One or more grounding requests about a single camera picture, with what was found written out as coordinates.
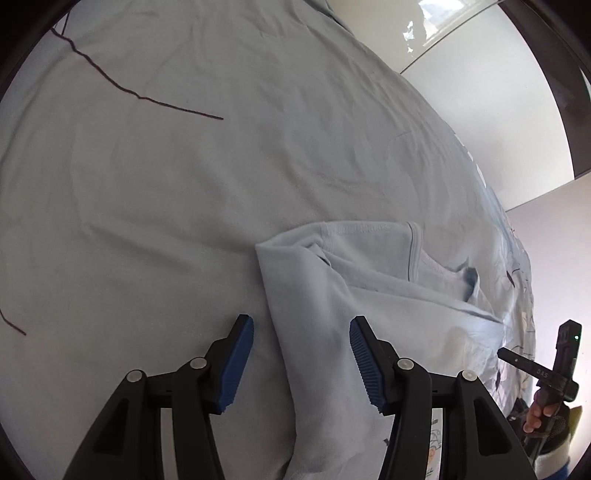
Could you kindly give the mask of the person's right hand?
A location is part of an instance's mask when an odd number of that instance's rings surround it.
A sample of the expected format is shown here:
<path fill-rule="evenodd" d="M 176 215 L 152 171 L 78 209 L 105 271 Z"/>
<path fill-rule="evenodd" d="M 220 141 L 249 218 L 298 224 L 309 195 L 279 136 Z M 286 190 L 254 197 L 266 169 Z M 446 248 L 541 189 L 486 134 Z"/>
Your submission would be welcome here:
<path fill-rule="evenodd" d="M 541 401 L 543 400 L 544 394 L 545 392 L 543 390 L 538 390 L 534 395 L 533 403 L 530 405 L 523 425 L 523 431 L 526 434 L 531 434 L 541 429 L 543 420 L 551 418 L 560 408 L 558 403 L 542 405 Z"/>

